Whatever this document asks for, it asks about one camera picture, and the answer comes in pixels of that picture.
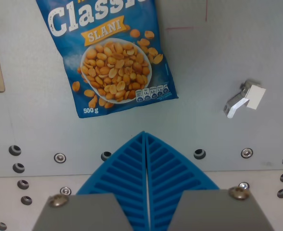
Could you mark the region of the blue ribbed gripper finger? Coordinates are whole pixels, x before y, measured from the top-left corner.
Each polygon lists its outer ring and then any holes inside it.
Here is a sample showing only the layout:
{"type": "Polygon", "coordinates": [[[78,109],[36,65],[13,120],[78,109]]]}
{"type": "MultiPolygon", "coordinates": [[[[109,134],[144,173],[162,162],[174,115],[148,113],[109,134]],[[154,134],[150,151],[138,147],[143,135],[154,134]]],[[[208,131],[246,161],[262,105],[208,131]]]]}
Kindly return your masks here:
{"type": "Polygon", "coordinates": [[[75,195],[51,196],[35,231],[148,231],[145,133],[114,152],[75,195]]]}
{"type": "Polygon", "coordinates": [[[248,189],[220,189],[177,150],[149,133],[145,139],[152,231],[273,229],[248,189]]]}

